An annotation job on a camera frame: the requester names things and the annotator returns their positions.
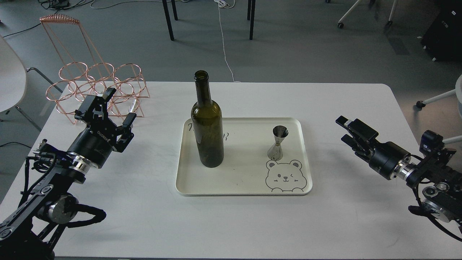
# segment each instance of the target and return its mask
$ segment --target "chair leg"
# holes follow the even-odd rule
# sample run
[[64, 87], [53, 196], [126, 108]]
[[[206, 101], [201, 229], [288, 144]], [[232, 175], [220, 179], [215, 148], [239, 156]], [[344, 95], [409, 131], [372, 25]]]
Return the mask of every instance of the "chair leg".
[[444, 144], [460, 142], [460, 141], [462, 141], [462, 136], [451, 137], [451, 138], [447, 138], [443, 140]]
[[[48, 83], [50, 83], [51, 85], [54, 84], [47, 76], [45, 76], [45, 74], [43, 74], [43, 73], [42, 73], [39, 69], [37, 69], [37, 68], [34, 68], [34, 67], [28, 68], [28, 69], [26, 69], [26, 72], [29, 72], [29, 71], [31, 71], [31, 70], [36, 71], [39, 75], [42, 76], [42, 78], [44, 78], [46, 81], [48, 81]], [[62, 93], [62, 90], [61, 90], [60, 88], [58, 88], [56, 85], [55, 85], [55, 88], [56, 88], [59, 92]]]
[[350, 9], [342, 16], [342, 18], [340, 18], [337, 27], [343, 28], [343, 20], [359, 5], [360, 2], [361, 0], [357, 0], [356, 3], [354, 3], [353, 6], [350, 7]]
[[169, 8], [167, 6], [167, 0], [162, 0], [162, 5], [164, 6], [165, 20], [167, 20], [167, 28], [169, 29], [170, 40], [175, 40], [173, 37], [172, 23], [170, 21]]
[[29, 121], [35, 128], [37, 128], [37, 130], [39, 130], [40, 132], [42, 131], [40, 126], [38, 126], [18, 105], [15, 106], [15, 108], [19, 111], [19, 113], [21, 113], [21, 115], [23, 115], [27, 119], [27, 121]]
[[452, 95], [455, 95], [456, 94], [456, 90], [453, 89], [453, 90], [449, 90], [448, 92], [445, 92], [443, 94], [440, 94], [436, 97], [433, 97], [433, 98], [429, 98], [429, 99], [426, 99], [424, 101], [417, 101], [417, 103], [415, 104], [418, 108], [422, 108], [422, 107], [425, 107], [425, 105], [428, 105], [429, 103], [433, 103], [435, 101], [438, 101], [440, 99], [444, 99], [444, 98], [447, 98], [449, 96], [452, 96]]
[[387, 26], [390, 26], [393, 23], [393, 15], [395, 14], [396, 5], [398, 0], [393, 1], [393, 6], [391, 7], [390, 17], [388, 18]]

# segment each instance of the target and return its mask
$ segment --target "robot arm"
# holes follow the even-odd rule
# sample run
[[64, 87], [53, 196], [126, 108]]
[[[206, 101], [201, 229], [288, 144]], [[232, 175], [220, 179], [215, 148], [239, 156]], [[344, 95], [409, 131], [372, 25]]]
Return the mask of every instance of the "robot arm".
[[[380, 143], [376, 140], [377, 131], [359, 119], [351, 121], [340, 116], [335, 122], [351, 135], [344, 135], [341, 140], [369, 167], [387, 180], [400, 177], [406, 181], [419, 204], [409, 206], [411, 213], [428, 217], [443, 232], [462, 241], [435, 221], [435, 218], [446, 223], [454, 220], [462, 233], [462, 173], [446, 165], [456, 151], [444, 148], [442, 136], [429, 130], [422, 135], [419, 149], [425, 155], [422, 159], [393, 142]], [[411, 157], [420, 162], [417, 165], [411, 163]], [[421, 202], [418, 187], [424, 183], [433, 185], [422, 190], [425, 200]]]
[[[121, 126], [108, 117], [107, 103], [115, 91], [108, 88], [101, 96], [87, 96], [75, 111], [75, 118], [87, 126], [68, 151], [60, 151], [44, 139], [35, 156], [26, 158], [26, 175], [29, 160], [44, 174], [30, 188], [26, 185], [18, 209], [0, 224], [1, 259], [54, 259], [53, 248], [66, 227], [86, 226], [106, 217], [103, 210], [79, 204], [67, 191], [74, 182], [83, 184], [91, 167], [101, 168], [112, 151], [123, 152], [133, 139], [135, 113], [129, 113]], [[79, 211], [94, 217], [70, 222]], [[33, 217], [49, 223], [38, 235], [31, 231]], [[50, 240], [44, 242], [53, 229]]]

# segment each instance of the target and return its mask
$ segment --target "bottle mouth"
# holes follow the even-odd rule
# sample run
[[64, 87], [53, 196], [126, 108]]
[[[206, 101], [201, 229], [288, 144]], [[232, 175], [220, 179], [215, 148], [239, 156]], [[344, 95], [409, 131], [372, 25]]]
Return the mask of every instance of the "bottle mouth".
[[208, 73], [205, 70], [198, 70], [194, 73], [194, 80], [195, 81], [203, 81], [208, 80]]

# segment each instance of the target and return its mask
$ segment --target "chair wheel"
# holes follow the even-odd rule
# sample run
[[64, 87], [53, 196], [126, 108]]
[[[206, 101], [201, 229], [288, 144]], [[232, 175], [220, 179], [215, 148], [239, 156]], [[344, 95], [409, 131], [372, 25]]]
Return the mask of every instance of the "chair wheel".
[[426, 105], [425, 105], [424, 102], [421, 100], [421, 101], [417, 101], [417, 103], [415, 103], [415, 106], [418, 107], [418, 108], [422, 108], [422, 107], [425, 107]]

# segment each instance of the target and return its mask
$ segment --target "bottle neck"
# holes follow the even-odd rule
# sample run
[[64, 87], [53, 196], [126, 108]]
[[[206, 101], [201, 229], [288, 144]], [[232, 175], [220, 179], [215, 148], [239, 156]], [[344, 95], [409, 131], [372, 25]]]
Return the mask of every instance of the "bottle neck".
[[207, 80], [196, 81], [197, 105], [199, 107], [211, 106], [210, 87]]

